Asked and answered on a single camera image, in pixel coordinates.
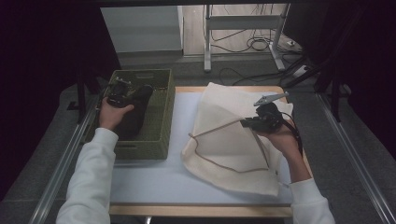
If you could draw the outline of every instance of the white long-sleeve shirt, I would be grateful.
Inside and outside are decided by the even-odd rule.
[[[69,182],[66,202],[58,213],[58,224],[110,223],[108,208],[117,140],[113,132],[98,128],[92,141],[84,145]],[[320,194],[314,179],[290,184],[290,189],[293,223],[335,223],[328,201]]]

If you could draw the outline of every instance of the white tabletop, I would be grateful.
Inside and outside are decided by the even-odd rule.
[[[172,118],[168,158],[164,161],[116,161],[111,203],[263,205],[290,204],[290,190],[280,185],[277,197],[219,189],[192,175],[183,165],[181,150],[191,132],[200,92],[177,92]],[[286,160],[281,162],[280,180],[290,182]]]

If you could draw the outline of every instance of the metal frame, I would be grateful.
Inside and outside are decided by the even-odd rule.
[[[35,211],[33,212],[32,217],[29,220],[29,224],[39,224],[45,222],[47,215],[52,207],[53,201],[55,200],[56,194],[58,193],[58,190],[62,185],[62,182],[64,181],[64,176],[66,175],[70,163],[76,154],[81,137],[83,136],[87,125],[95,114],[94,112],[97,100],[98,97],[94,97],[89,101],[89,111],[82,120],[82,122],[75,129],[72,138],[67,144],[64,150],[64,154],[60,158],[59,163],[56,166],[48,185],[44,189],[40,201],[35,207]]]
[[[363,160],[359,156],[358,150],[349,139],[347,132],[343,128],[342,123],[338,122],[338,120],[336,120],[336,118],[332,115],[327,95],[325,93],[317,93],[317,97],[319,102],[321,103],[324,113],[327,116],[327,119],[332,125],[335,134],[337,135],[342,147],[344,148],[344,151],[346,152],[350,163],[352,164],[356,174],[361,180],[364,189],[367,191],[367,194],[371,199],[375,210],[381,217],[382,222],[388,224],[396,223],[395,216],[391,211],[385,196],[383,195],[381,189],[375,183],[366,166],[364,165]]]
[[[277,15],[262,16],[211,16],[210,5],[206,5],[205,16],[205,55],[204,68],[206,72],[211,70],[211,48],[209,33],[212,30],[243,30],[243,29],[276,29],[274,41],[269,43],[269,49],[274,57],[277,70],[284,71],[285,65],[277,50],[279,38],[287,18],[290,4],[286,4],[282,13]]]

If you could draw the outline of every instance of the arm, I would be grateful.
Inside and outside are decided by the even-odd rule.
[[[111,175],[118,137],[111,132],[133,106],[114,108],[102,101],[100,128],[82,148],[57,223],[110,223],[108,215]]]
[[[291,131],[283,125],[276,133],[258,133],[267,137],[271,143],[282,152],[290,169],[290,190],[293,196],[291,209],[293,223],[333,224],[335,223],[329,209],[329,203],[324,198],[309,174],[303,157],[298,150],[298,144]]]

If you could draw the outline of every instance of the green plastic crate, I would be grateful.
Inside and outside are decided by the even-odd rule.
[[[109,84],[115,83],[116,77],[131,81],[132,88],[144,84],[154,88],[139,135],[117,142],[114,150],[116,160],[165,160],[168,155],[175,101],[175,84],[171,70],[117,70]],[[106,89],[105,96],[108,96],[108,92],[109,88]],[[98,127],[97,120],[95,118],[90,125],[84,142],[92,140]]]

